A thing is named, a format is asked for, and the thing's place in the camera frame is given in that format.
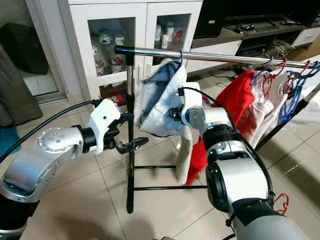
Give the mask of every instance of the white garment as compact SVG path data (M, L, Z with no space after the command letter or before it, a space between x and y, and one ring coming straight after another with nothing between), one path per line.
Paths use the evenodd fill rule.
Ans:
M139 84L139 95L134 105L134 122L139 129L158 137L181 136L181 147L176 160L176 178L185 184L193 147L191 129L169 116L169 109L183 105L177 89L187 81L187 72L179 60L164 59L160 67Z
M278 125L280 109L288 98L287 94L282 94L279 92L279 88L282 87L286 80L286 74L280 75L273 80L272 89L270 90L270 101L272 102L274 109L265 117L259 128L256 130L255 136L251 142L251 146L253 148L257 146L263 135L267 135Z
M274 109L273 103L268 99L265 99L262 87L263 81L265 80L264 76L267 76L268 74L269 73L267 71L261 73L252 85L251 92L254 95L254 101L245 110L237 124L238 130L251 145L256 136L257 130L265 119L265 116Z

